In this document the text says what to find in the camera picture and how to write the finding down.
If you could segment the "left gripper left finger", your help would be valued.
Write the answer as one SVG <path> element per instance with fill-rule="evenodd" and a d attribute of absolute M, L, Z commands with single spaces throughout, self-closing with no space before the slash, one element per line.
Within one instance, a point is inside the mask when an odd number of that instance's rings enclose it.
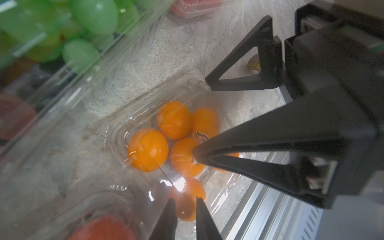
<path fill-rule="evenodd" d="M 176 202 L 169 199 L 149 240 L 174 240 L 177 224 Z"/>

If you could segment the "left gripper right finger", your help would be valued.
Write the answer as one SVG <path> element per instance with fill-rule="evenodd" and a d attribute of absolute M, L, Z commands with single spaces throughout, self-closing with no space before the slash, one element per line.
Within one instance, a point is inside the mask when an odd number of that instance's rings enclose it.
<path fill-rule="evenodd" d="M 202 198 L 197 198 L 196 203 L 197 240 L 223 240 L 204 200 Z"/>

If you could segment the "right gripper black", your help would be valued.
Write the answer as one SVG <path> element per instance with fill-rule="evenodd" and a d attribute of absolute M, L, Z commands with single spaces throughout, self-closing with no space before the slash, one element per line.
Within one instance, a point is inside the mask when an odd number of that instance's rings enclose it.
<path fill-rule="evenodd" d="M 294 100 L 196 147 L 199 163 L 241 174 L 316 207 L 358 196 L 384 166 L 384 21 L 336 3 L 296 11 L 285 41 L 285 84 Z M 253 48 L 248 69 L 220 77 Z M 212 91 L 275 89 L 282 42 L 263 17 L 205 78 Z"/>

